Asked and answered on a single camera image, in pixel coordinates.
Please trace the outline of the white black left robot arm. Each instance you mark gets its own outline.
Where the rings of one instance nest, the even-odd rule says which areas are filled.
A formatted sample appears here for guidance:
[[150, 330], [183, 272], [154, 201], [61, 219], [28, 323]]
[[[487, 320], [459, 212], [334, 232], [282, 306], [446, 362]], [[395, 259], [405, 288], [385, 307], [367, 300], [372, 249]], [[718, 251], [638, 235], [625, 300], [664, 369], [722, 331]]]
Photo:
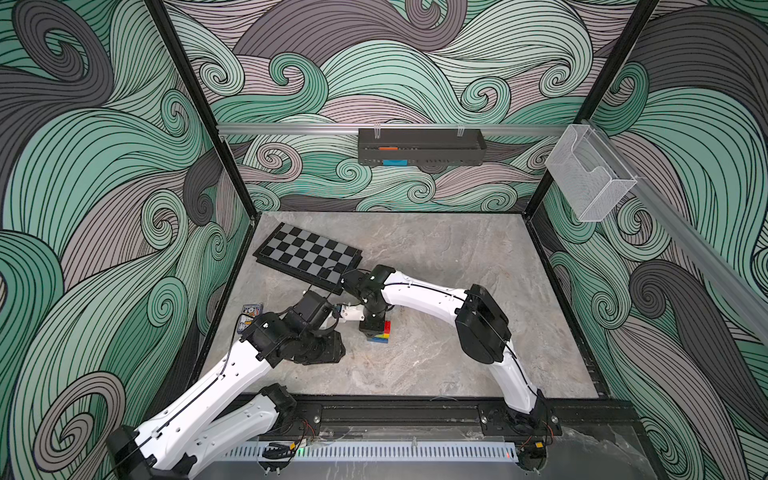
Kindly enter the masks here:
[[254, 436], [295, 422], [296, 401], [280, 384], [262, 388], [244, 406], [227, 407], [283, 361], [333, 363], [345, 350], [338, 311], [296, 307], [251, 320], [213, 367], [177, 400], [137, 427], [122, 426], [107, 439], [118, 479], [192, 479], [213, 460]]

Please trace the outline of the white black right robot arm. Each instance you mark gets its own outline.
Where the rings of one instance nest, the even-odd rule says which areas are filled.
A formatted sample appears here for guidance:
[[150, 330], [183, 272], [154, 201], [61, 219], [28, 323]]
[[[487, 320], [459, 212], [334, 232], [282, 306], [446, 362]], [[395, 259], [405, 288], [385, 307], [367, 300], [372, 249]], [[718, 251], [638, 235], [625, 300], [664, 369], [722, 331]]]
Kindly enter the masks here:
[[509, 319], [484, 287], [449, 288], [378, 265], [344, 275], [344, 290], [358, 299], [364, 319], [378, 322], [392, 307], [415, 310], [455, 327], [463, 353], [488, 367], [506, 405], [510, 427], [519, 435], [555, 436], [543, 392], [530, 381], [514, 351]]

